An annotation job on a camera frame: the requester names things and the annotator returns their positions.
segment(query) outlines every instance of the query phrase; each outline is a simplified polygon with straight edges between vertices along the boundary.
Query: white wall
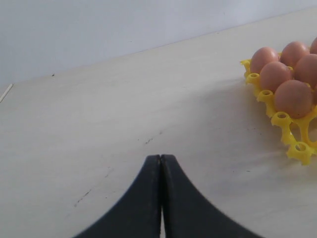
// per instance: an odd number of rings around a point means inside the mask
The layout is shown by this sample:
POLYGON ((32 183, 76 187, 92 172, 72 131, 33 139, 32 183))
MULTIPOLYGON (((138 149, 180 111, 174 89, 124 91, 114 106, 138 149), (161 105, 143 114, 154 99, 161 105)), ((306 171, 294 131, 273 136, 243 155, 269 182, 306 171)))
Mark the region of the white wall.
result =
POLYGON ((315 2, 1 0, 0 85, 292 12, 315 2))

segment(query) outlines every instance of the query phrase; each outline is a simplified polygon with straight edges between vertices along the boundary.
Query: white tabletop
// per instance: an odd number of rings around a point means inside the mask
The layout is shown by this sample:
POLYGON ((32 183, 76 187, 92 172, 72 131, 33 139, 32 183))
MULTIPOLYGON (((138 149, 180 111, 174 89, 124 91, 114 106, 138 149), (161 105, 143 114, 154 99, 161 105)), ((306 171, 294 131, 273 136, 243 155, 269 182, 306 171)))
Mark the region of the white tabletop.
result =
POLYGON ((316 23, 311 8, 15 84, 0 104, 0 237, 74 236, 158 153, 254 232, 314 237, 317 163, 286 157, 239 61, 309 44, 316 23))

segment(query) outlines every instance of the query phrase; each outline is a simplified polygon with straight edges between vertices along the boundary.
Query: egg holder cup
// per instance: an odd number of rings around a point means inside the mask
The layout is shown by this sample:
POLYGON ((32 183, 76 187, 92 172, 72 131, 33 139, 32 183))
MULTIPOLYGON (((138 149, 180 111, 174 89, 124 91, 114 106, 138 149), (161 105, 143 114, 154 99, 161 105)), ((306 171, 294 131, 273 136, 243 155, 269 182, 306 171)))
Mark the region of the egg holder cup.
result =
POLYGON ((246 72, 244 77, 246 84, 253 84, 253 94, 258 102, 266 105, 266 115, 271 118, 272 125, 279 126, 282 130, 281 141, 284 145, 289 146, 286 155, 288 158, 294 158, 301 161, 302 165, 311 163, 311 156, 317 154, 317 141, 311 141, 309 138, 310 122, 317 117, 317 106, 305 117, 293 119, 285 112, 277 112, 274 108, 274 94, 269 90, 261 90, 260 75, 258 73, 250 73, 250 59, 241 61, 246 72), (301 134, 301 140, 296 140, 292 133, 292 129, 298 127, 301 134))

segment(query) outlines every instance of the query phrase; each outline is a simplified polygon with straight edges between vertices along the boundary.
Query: wooden surface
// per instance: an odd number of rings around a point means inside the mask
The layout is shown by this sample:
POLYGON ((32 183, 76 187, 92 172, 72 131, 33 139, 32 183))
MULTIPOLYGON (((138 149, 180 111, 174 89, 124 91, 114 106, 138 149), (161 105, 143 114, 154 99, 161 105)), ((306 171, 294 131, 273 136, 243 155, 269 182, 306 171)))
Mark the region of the wooden surface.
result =
POLYGON ((239 61, 262 46, 310 44, 316 23, 312 8, 15 84, 0 104, 0 237, 77 234, 157 153, 176 155, 254 232, 314 237, 317 163, 286 158, 239 61))

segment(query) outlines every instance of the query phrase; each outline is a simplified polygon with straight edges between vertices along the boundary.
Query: yellow egg tray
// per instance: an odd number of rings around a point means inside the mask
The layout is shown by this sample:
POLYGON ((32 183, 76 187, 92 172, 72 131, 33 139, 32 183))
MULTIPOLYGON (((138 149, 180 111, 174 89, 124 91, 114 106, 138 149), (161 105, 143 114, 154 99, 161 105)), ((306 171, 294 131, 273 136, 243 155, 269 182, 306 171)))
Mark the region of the yellow egg tray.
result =
POLYGON ((313 142, 309 138, 309 125, 317 117, 317 106, 314 106, 309 114, 300 119, 290 118, 285 112, 277 112, 274 108, 274 94, 269 90, 261 90, 259 74, 250 73, 250 61, 250 59, 241 61, 241 64, 246 69, 244 73, 246 84, 253 84, 254 95, 258 102, 265 103, 266 115, 271 118, 272 125, 281 128, 281 141, 284 145, 289 146, 286 155, 289 158, 301 161, 302 165, 309 165, 311 156, 317 154, 317 141, 313 142), (296 140, 292 133, 292 129, 295 126, 298 126, 300 130, 301 140, 296 140))

